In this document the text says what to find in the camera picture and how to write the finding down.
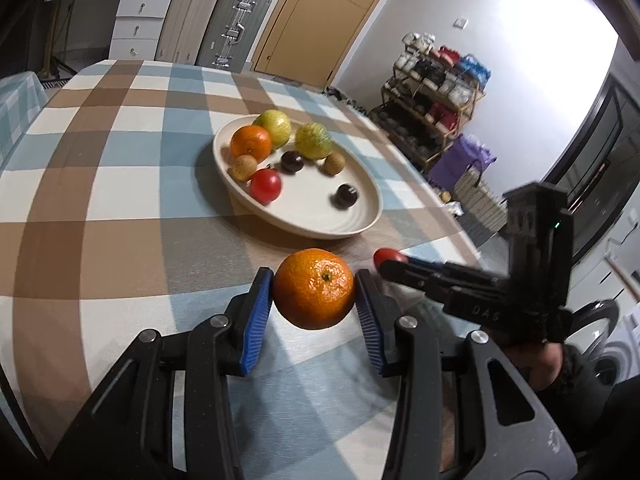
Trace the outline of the right human hand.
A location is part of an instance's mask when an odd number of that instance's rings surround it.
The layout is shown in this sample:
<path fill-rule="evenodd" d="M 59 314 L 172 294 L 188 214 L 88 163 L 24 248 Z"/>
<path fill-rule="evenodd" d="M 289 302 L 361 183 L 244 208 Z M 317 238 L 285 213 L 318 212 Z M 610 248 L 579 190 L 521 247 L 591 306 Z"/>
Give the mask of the right human hand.
<path fill-rule="evenodd" d="M 506 346 L 502 351 L 537 391 L 548 388 L 559 377 L 563 367 L 562 344 L 542 342 L 521 347 Z"/>

